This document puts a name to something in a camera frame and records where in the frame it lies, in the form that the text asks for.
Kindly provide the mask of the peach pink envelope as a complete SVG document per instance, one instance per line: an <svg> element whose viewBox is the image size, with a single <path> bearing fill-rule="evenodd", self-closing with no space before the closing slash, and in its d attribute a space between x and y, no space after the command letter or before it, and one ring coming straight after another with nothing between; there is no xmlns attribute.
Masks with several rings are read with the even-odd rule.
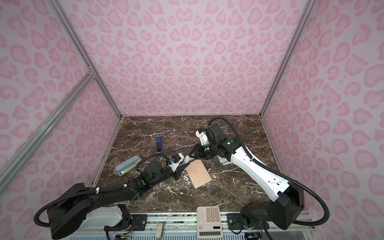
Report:
<svg viewBox="0 0 384 240"><path fill-rule="evenodd" d="M195 189L212 181L207 169L201 160L195 160L186 167L186 171Z"/></svg>

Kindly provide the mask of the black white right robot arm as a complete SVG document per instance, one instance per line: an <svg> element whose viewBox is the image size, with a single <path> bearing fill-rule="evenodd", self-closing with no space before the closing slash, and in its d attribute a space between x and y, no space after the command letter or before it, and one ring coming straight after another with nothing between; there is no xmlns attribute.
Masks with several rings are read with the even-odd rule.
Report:
<svg viewBox="0 0 384 240"><path fill-rule="evenodd" d="M243 147L238 137L228 138L217 124L196 131L198 143L190 157L212 159L218 157L223 165L236 165L247 173L267 194L269 201L252 202L241 210L244 224L273 222L287 230L304 208L304 191L296 184L268 170L251 151Z"/></svg>

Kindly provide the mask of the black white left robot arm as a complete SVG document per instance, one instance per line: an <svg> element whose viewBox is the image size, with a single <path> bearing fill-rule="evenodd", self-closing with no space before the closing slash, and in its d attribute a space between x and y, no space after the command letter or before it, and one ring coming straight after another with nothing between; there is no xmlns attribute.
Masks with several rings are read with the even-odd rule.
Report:
<svg viewBox="0 0 384 240"><path fill-rule="evenodd" d="M171 177L178 180L187 166L189 163L173 171L170 167L162 167L159 161L153 161L141 175L122 184L101 188L86 188L83 183L76 184L47 204L45 210L49 223L45 226L50 228L52 239L65 238L79 229L88 213L117 202L145 198L153 192L154 186L163 181Z"/></svg>

